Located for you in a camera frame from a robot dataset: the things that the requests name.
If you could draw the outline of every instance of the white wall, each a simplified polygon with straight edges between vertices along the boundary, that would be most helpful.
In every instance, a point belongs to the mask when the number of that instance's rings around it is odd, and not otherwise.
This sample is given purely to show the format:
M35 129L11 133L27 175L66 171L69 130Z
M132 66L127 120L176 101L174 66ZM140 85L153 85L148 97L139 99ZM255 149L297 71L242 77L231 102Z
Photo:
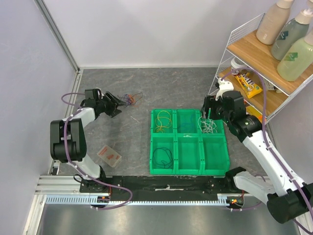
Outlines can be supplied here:
M1 1L0 32L0 234L20 235L75 74L33 0Z
M79 66L122 68L216 66L230 32L274 2L45 0Z
M313 182L313 82L271 121L278 150L307 183Z

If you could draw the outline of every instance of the green sorting tray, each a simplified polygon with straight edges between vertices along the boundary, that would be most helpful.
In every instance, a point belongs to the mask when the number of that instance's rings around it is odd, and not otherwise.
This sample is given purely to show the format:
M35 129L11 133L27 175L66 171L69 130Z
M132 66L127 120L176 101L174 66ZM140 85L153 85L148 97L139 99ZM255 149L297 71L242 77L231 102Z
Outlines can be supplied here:
M202 136L203 175L225 175L229 170L229 156L225 136Z
M196 109L151 111L151 174L225 175L229 156L223 122L214 121L217 133L202 133L200 116Z
M199 123L201 124L201 128L203 128L204 124L201 122L202 120L204 120L203 118L200 118ZM224 125L223 125L223 121L222 120L214 120L213 121L216 124L217 127L217 133L214 133L214 135L225 135L224 132ZM199 128L199 131L202 135L213 135L212 133L202 133L201 129Z
M177 133L190 133L199 134L200 128L198 120L200 117L200 111L195 109L177 109Z
M180 134L176 137L175 143L177 144L176 174L201 175L204 160L200 136Z
M176 146L175 138L167 134L151 137L150 147L150 173L170 174L176 173Z
M151 134L174 134L176 110L153 109L151 111Z

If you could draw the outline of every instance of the yellow snack bag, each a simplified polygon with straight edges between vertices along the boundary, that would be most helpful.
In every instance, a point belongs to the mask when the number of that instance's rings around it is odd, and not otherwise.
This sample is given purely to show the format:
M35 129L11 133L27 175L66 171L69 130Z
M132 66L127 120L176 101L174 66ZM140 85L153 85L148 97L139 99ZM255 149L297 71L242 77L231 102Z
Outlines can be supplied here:
M244 73L235 76L241 88L245 91L245 94L248 97L248 99L254 97L256 94L261 93L263 91L261 87L259 87L251 79L247 77L249 74L250 73Z

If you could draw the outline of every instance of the plastic bottle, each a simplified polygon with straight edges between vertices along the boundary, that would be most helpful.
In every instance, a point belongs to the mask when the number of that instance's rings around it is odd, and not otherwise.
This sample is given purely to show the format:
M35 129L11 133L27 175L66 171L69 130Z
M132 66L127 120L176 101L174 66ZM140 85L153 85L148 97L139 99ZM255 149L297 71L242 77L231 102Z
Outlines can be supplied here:
M292 44L307 34L312 17L310 9L303 10L284 26L271 49L275 59L281 61Z
M286 24L293 0L279 0L270 7L256 32L257 39L266 45L272 45Z
M283 79L293 82L311 63L313 63L313 29L291 46L278 64L277 70Z
M308 6L309 8L313 8L313 0L308 0Z

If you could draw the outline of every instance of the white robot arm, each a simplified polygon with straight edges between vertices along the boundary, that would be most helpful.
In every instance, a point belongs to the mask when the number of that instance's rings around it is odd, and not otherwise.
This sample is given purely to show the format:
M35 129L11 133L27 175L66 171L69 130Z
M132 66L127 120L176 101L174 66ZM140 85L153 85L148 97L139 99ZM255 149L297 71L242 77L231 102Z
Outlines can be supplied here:
M105 173L87 154L84 128L97 119L101 113L106 113L110 117L121 113L117 107L122 105L126 105L126 103L109 92L102 94L100 89L85 90L85 99L80 105L81 112L67 124L67 145L71 160L90 177L103 180ZM63 132L66 120L67 118L55 120L50 124L50 153L53 159L72 165L67 160L64 148Z
M271 141L268 142L269 146L266 145L264 135L269 140L268 134L266 130L262 130L262 124L255 116L246 114L244 99L240 92L234 91L228 81L219 80L217 87L219 91L216 96L205 97L201 110L202 117L208 118L210 114L210 119L222 119L230 132L253 153L272 182L272 185L266 183L238 167L225 175L229 186L234 190L247 191L265 203L279 223L285 223L307 212L308 207L296 184L302 188L311 205L313 184L307 185L291 169Z

